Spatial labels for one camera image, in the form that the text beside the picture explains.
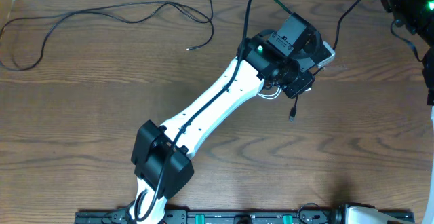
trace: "black cable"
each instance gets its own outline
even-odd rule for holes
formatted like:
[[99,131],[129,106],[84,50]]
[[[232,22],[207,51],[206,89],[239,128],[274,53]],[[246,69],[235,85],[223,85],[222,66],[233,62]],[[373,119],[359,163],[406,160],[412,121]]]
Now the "black cable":
[[[130,6],[130,5],[150,5],[150,4],[161,4],[161,6],[159,6],[152,14],[150,14],[149,16],[147,16],[146,18],[140,19],[140,20],[136,20],[136,21],[131,21],[131,20],[126,20],[125,18],[120,18],[120,17],[116,17],[110,14],[106,14],[104,12],[97,12],[98,10],[107,10],[107,9],[111,9],[111,8],[116,8],[116,7],[124,7],[124,6]],[[179,12],[181,12],[182,14],[184,14],[186,17],[190,18],[191,20],[200,23],[200,24],[206,24],[206,23],[210,23],[211,25],[211,35],[210,38],[201,45],[196,45],[193,47],[189,47],[187,48],[187,50],[195,50],[197,48],[201,48],[203,46],[205,46],[206,44],[208,44],[212,37],[214,36],[214,25],[212,24],[212,18],[214,17],[214,10],[212,7],[212,0],[210,0],[210,6],[211,6],[211,17],[208,18],[204,13],[200,12],[199,10],[181,4],[181,3],[176,3],[176,2],[172,2],[172,1],[149,1],[149,2],[135,2],[135,3],[122,3],[119,5],[111,5],[111,6],[106,6],[106,7],[94,7],[94,8],[88,8],[88,9],[84,9],[84,10],[77,10],[77,11],[72,11],[72,12],[67,12],[67,13],[63,13],[63,14],[58,14],[55,16],[42,16],[42,17],[23,17],[23,18],[15,18],[13,20],[8,21],[0,30],[0,40],[5,32],[5,29],[8,25],[12,24],[15,21],[18,20],[38,20],[38,19],[49,19],[49,18],[59,18],[59,17],[63,17],[61,20],[57,21],[52,27],[51,29],[47,32],[47,35],[45,36],[43,43],[42,43],[42,47],[41,47],[41,54],[38,58],[38,60],[33,63],[32,65],[28,66],[28,67],[24,67],[24,68],[20,68],[15,62],[14,64],[17,66],[17,69],[15,68],[11,68],[6,66],[5,64],[2,63],[2,61],[0,60],[0,67],[3,67],[5,69],[7,69],[8,71],[27,71],[30,70],[32,68],[35,68],[43,59],[43,55],[44,55],[44,49],[45,49],[45,45],[47,43],[48,38],[50,37],[50,35],[52,34],[52,32],[54,31],[54,29],[56,29],[60,23],[64,22],[66,19],[75,16],[77,14],[98,14],[101,16],[106,16],[109,18],[112,18],[114,20],[118,20],[120,22],[126,23],[126,24],[138,24],[141,22],[144,22],[146,20],[148,20],[149,18],[153,17],[159,10],[161,10],[161,8],[163,8],[166,5],[171,5],[172,7],[175,7]],[[183,10],[183,8],[187,8],[189,10],[192,10],[196,13],[198,13],[199,15],[203,16],[206,20],[200,20],[198,18],[196,18],[195,16],[191,15],[190,13],[188,13],[187,11]]]
[[[356,2],[354,2],[352,4],[352,6],[340,17],[339,21],[338,21],[338,26],[336,27],[336,38],[334,40],[334,45],[333,45],[333,50],[336,49],[336,47],[338,46],[338,41],[339,41],[339,30],[340,30],[340,25],[342,24],[342,21],[344,20],[345,16],[347,16],[347,14],[349,12],[351,12],[351,10],[353,10],[353,8],[355,6],[357,6],[357,4],[360,3],[361,0],[356,0]],[[314,72],[313,76],[315,76],[316,74],[318,74],[320,71],[322,71],[324,69],[324,67],[319,68],[317,71]]]
[[411,49],[412,49],[412,51],[413,51],[413,54],[414,54],[414,57],[416,57],[416,59],[419,61],[419,62],[422,62],[422,60],[419,58],[419,54],[418,54],[418,49],[416,48],[416,46],[411,42],[411,41],[408,41],[407,39],[405,39],[405,38],[403,38],[403,37],[400,37],[394,30],[393,30],[393,27],[395,26],[395,24],[396,24],[396,22],[397,22],[397,20],[394,20],[394,21],[392,21],[392,24],[391,24],[391,33],[392,33],[392,35],[394,35],[395,37],[397,37],[397,38],[399,38],[400,40],[402,40],[403,42],[405,42]]
[[[282,2],[280,2],[279,0],[274,0],[274,2],[279,4],[288,14],[292,14],[292,12]],[[157,188],[155,190],[151,205],[148,207],[148,210],[144,214],[143,217],[138,216],[138,207],[136,207],[138,204],[138,199],[136,199],[136,206],[134,207],[134,216],[136,218],[136,221],[145,220],[149,216],[149,214],[151,213],[153,206],[155,205],[155,202],[157,201],[157,196],[160,193],[160,188],[161,188],[161,184],[163,182],[163,176],[164,176],[165,169],[167,168],[167,165],[168,165],[168,162],[169,162],[171,156],[174,154],[175,145],[178,142],[178,139],[181,137],[182,134],[184,134],[186,132],[186,128],[191,124],[191,122],[197,116],[199,116],[203,111],[205,111],[205,109],[208,108],[217,98],[219,98],[222,94],[224,94],[226,91],[228,91],[229,87],[231,86],[231,84],[235,80],[235,78],[238,74],[239,67],[241,65],[241,61],[243,60],[243,56],[244,56],[245,41],[247,39],[247,28],[248,28],[251,4],[252,4],[252,0],[249,0],[247,3],[247,7],[245,9],[245,18],[244,18],[244,27],[243,27],[243,37],[241,39],[241,48],[240,48],[239,55],[237,57],[237,65],[236,65],[235,70],[232,74],[232,77],[229,79],[229,82],[223,87],[223,89],[221,89],[221,91],[219,91],[219,93],[217,93],[213,98],[211,98],[211,100],[209,100],[206,104],[204,104],[204,106],[202,106],[202,108],[200,108],[192,117],[190,117],[190,119],[184,125],[181,126],[181,129],[179,130],[179,132],[175,136],[175,139],[173,140],[172,145],[170,145],[170,150],[169,150],[170,154],[166,156],[164,163],[163,163],[163,167],[161,168]]]
[[297,219],[302,223],[302,224],[307,224],[305,221],[303,221],[302,219],[301,219],[301,217],[300,217],[300,212],[301,212],[301,210],[304,208],[304,207],[306,207],[306,206],[308,206],[308,205],[314,205],[314,206],[316,206],[316,207],[318,207],[318,209],[327,217],[327,221],[325,221],[325,222],[323,222],[323,223],[320,223],[320,224],[327,224],[327,223],[329,223],[329,221],[330,221],[330,215],[329,214],[326,214],[324,211],[323,211],[323,209],[321,208],[321,206],[319,206],[318,204],[316,204],[316,203],[306,203],[306,204],[303,204],[299,209],[298,209],[298,211],[297,211]]

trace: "brown tabletop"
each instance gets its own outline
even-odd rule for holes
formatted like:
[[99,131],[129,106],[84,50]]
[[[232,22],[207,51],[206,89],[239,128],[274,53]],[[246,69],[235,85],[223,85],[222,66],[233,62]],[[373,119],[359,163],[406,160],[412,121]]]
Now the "brown tabletop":
[[[209,13],[208,0],[16,0],[11,18],[130,1],[177,1]],[[331,45],[355,0],[282,0]],[[213,0],[210,26],[168,7],[142,24],[76,16],[50,37],[32,71],[0,71],[0,220],[72,223],[74,213],[113,209],[136,195],[130,161],[137,129],[191,104],[220,77],[241,41],[247,0]],[[155,6],[114,13],[139,19]],[[287,14],[254,0],[249,35],[278,29]],[[342,24],[336,60],[298,101],[247,101],[204,142],[195,175],[169,203],[190,209],[295,210],[305,202],[363,202],[410,209],[422,221],[433,133],[421,65],[394,38],[379,0],[363,0]],[[1,56],[30,64],[54,20],[8,28]],[[398,30],[405,37],[405,30]],[[424,54],[427,46],[409,37]]]

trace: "white wire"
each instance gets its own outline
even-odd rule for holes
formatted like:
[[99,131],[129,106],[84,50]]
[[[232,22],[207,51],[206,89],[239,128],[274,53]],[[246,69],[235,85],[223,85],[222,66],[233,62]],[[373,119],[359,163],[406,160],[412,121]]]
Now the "white wire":
[[268,99],[268,100],[273,100],[273,99],[276,99],[280,95],[281,91],[282,91],[282,89],[278,88],[277,91],[274,94],[272,94],[272,95],[264,95],[264,94],[258,94],[258,95],[261,98],[265,98],[265,99]]

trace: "wooden table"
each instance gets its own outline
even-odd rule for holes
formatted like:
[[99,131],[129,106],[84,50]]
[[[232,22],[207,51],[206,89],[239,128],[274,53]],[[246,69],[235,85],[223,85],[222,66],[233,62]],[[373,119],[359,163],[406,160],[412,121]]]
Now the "wooden table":
[[[130,1],[178,1],[209,13],[208,0],[16,0],[11,18]],[[333,44],[355,0],[282,0]],[[113,209],[136,195],[130,162],[137,129],[159,124],[220,77],[241,41],[247,0],[213,0],[216,33],[167,8],[142,24],[77,16],[50,37],[32,71],[0,72],[0,220],[72,223],[85,209]],[[138,19],[156,7],[116,14]],[[249,35],[287,14],[254,0]],[[195,175],[171,205],[210,210],[296,210],[305,202],[363,202],[410,209],[422,221],[432,164],[427,89],[409,48],[389,32],[392,15],[363,0],[342,24],[336,60],[298,101],[253,98],[193,159]],[[20,64],[39,55],[49,23],[24,21],[3,38]],[[405,30],[399,33],[408,37]],[[426,45],[412,37],[426,52]]]

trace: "cable connector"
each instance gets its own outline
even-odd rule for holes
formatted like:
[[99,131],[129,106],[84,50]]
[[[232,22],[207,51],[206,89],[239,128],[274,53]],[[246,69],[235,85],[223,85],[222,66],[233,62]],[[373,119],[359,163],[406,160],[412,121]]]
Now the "cable connector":
[[290,111],[290,122],[293,122],[296,119],[297,109],[295,107],[291,108]]

